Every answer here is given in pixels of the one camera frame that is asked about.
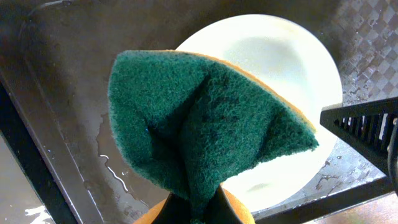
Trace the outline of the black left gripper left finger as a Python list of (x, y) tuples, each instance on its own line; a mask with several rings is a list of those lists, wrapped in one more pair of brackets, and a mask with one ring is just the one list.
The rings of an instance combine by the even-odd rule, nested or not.
[(170, 193), (152, 224), (190, 224), (190, 203)]

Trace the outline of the green yellow sponge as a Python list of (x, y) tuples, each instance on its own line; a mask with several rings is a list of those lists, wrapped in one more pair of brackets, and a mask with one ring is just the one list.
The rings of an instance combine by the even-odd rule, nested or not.
[(127, 50), (109, 77), (109, 123), (124, 160), (188, 203), (191, 223), (220, 183), (318, 147), (311, 122), (252, 75), (204, 55)]

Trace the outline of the black water tray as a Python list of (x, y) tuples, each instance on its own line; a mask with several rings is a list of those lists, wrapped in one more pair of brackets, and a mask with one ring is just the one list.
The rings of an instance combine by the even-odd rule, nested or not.
[(76, 223), (36, 145), (1, 87), (1, 223)]

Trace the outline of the white cream plate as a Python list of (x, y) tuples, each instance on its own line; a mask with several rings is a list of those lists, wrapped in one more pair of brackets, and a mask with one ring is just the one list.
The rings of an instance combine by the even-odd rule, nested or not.
[(291, 197), (315, 177), (336, 142), (320, 125), (321, 111), (341, 105), (343, 94), (335, 62), (313, 34), (287, 19), (248, 14), (208, 25), (178, 49), (249, 72), (298, 108), (316, 129), (316, 149), (278, 157), (231, 177), (223, 183), (228, 192), (250, 212), (258, 212)]

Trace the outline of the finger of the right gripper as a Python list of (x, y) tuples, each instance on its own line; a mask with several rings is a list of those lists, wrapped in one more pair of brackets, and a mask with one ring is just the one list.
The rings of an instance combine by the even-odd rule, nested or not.
[(397, 98), (322, 110), (320, 124), (397, 186)]

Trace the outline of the brown serving tray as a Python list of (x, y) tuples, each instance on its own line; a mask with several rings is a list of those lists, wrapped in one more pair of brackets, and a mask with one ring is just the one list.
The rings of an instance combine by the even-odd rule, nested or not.
[(353, 105), (397, 95), (397, 0), (1, 2), (1, 83), (76, 221), (132, 223), (166, 192), (131, 173), (109, 130), (111, 64), (227, 17), (283, 17), (331, 53)]

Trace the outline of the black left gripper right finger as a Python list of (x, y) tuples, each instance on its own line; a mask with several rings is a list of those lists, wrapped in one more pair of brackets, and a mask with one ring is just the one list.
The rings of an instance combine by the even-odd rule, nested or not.
[(205, 210), (206, 224), (242, 224), (219, 185)]

